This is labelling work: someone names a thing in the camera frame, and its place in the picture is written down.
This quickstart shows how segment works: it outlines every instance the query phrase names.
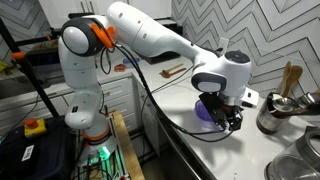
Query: white countertop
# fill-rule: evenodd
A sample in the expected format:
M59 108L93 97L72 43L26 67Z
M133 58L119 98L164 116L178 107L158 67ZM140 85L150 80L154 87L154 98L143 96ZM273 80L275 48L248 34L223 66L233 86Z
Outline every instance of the white countertop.
M112 59L114 59L112 61L113 67L122 62L123 56L114 55ZM141 61L140 68L145 75L150 89L154 90L179 76L178 74L172 78L164 79L159 75L159 72L180 63L184 63L183 67L187 69L192 66L190 60L180 57L156 65L149 65L147 62ZM133 69L127 69L125 72L113 72L112 69L108 76L104 75L100 68L97 69L97 77L100 82L129 77L132 74L139 79ZM166 115L176 124L193 132L208 131L210 130L208 124L204 124L194 113L194 104L199 99L198 95L201 93L192 87L190 76L191 71L178 80L177 84L174 83L170 87L155 93L154 98ZM53 85L45 91L49 95L53 93L57 95L71 92L72 89L62 83ZM5 107L6 103L10 107L10 104L14 105L19 101L32 102L35 100L36 94L36 92L32 92L0 100L0 108ZM262 101L263 99L260 99L258 107L261 106ZM220 142L205 143L188 135L182 133L181 135L217 179L264 179L263 170L265 166L288 147L289 144L302 136L305 127L309 124L299 117L292 117L288 125L277 134L272 136L264 135L255 124L258 111L259 108L246 108L242 112L244 120L241 129ZM221 135L205 135L202 137L216 139L221 137Z

